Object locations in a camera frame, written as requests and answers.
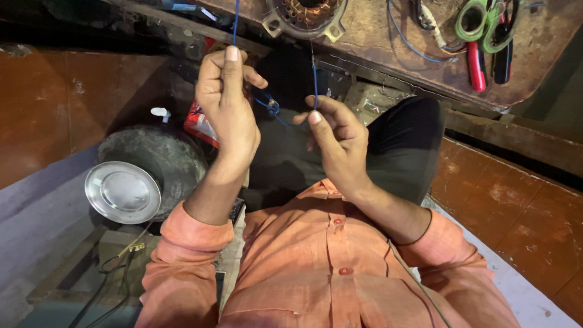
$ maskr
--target person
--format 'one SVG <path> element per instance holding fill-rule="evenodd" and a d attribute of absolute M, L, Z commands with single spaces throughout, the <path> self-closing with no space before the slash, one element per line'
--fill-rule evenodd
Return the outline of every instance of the person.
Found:
<path fill-rule="evenodd" d="M 344 104 L 319 96 L 317 110 L 291 118 L 308 121 L 309 138 L 294 133 L 306 153 L 318 154 L 311 161 L 270 134 L 270 122 L 260 126 L 275 140 L 265 140 L 242 86 L 268 83 L 246 58 L 230 46 L 202 62 L 196 99 L 219 153 L 161 228 L 136 327 L 519 326 L 462 229 L 417 204 L 443 132 L 437 102 L 406 99 L 367 128 Z M 258 209 L 246 214 L 240 272 L 219 320 L 213 261 L 233 239 L 229 211 L 248 169 Z M 314 183 L 296 195 L 306 182 Z M 288 186 L 281 193 L 278 184 Z M 407 266 L 419 269 L 424 287 Z"/>

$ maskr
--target copper winding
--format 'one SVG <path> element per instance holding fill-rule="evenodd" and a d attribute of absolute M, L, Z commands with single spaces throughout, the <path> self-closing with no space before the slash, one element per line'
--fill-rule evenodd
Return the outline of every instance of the copper winding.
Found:
<path fill-rule="evenodd" d="M 315 8 L 306 8 L 298 0 L 283 0 L 286 10 L 292 17 L 297 16 L 299 22 L 306 24 L 317 23 L 334 15 L 334 10 L 339 7 L 342 0 L 324 0 Z"/>

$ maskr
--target hand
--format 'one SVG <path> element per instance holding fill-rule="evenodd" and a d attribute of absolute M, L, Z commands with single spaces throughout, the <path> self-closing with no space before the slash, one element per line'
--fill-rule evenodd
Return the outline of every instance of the hand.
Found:
<path fill-rule="evenodd" d="M 246 170 L 259 146 L 261 135 L 251 105 L 243 96 L 243 79 L 264 89 L 267 81 L 252 67 L 243 65 L 247 53 L 235 46 L 205 56 L 196 84 L 196 101 L 209 120 L 219 142 L 219 157 Z"/>
<path fill-rule="evenodd" d="M 313 107 L 314 100 L 308 96 L 305 102 Z M 319 146 L 327 177 L 350 200 L 373 185 L 366 173 L 368 129 L 346 105 L 329 97 L 318 96 L 317 109 L 295 116 L 293 121 L 308 119 L 313 133 L 308 150 Z"/>

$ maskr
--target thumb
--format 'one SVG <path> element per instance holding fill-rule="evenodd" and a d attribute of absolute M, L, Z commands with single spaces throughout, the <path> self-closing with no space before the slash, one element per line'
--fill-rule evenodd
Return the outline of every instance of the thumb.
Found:
<path fill-rule="evenodd" d="M 239 48 L 228 46 L 224 54 L 223 96 L 243 96 L 243 59 Z"/>
<path fill-rule="evenodd" d="M 314 134 L 318 146 L 322 151 L 322 156 L 336 156 L 343 149 L 334 137 L 332 127 L 328 121 L 324 120 L 322 114 L 318 111 L 311 111 L 308 116 L 308 122 L 310 123 L 310 128 Z"/>

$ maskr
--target wooden workbench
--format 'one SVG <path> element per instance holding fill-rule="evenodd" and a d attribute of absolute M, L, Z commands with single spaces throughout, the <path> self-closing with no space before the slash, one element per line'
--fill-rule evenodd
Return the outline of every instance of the wooden workbench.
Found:
<path fill-rule="evenodd" d="M 199 0 L 207 8 L 233 13 L 235 0 Z M 583 22 L 583 1 L 545 0 L 548 7 L 538 7 L 535 13 L 524 13 L 514 37 L 512 77 L 506 85 L 489 85 L 482 93 L 469 84 L 465 54 L 459 61 L 435 63 L 413 53 L 399 38 L 387 12 L 385 0 L 348 0 L 342 24 L 346 33 L 336 42 L 318 39 L 327 50 L 345 59 L 361 62 L 367 67 L 409 81 L 428 90 L 476 104 L 501 110 L 517 104 L 538 88 L 557 61 L 574 33 Z M 455 40 L 453 25 L 458 13 L 453 0 L 441 4 L 426 0 L 446 41 Z M 410 0 L 394 0 L 392 12 L 409 43 L 425 55 L 444 58 L 429 31 L 422 30 L 413 20 Z M 264 0 L 240 0 L 240 17 L 260 25 L 268 11 Z M 490 55 L 486 64 L 490 68 Z"/>

